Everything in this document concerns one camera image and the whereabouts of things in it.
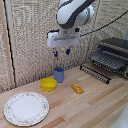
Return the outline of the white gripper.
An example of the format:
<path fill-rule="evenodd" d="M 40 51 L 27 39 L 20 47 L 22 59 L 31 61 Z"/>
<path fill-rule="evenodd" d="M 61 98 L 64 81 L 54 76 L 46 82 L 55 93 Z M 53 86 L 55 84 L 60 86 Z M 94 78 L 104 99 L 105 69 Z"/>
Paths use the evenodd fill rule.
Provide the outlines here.
<path fill-rule="evenodd" d="M 78 33 L 69 36 L 63 36 L 59 32 L 49 32 L 47 34 L 47 46 L 49 48 L 71 46 L 79 43 L 80 35 Z M 71 49 L 66 50 L 66 55 L 70 55 Z M 55 50 L 54 57 L 58 57 L 58 51 Z"/>

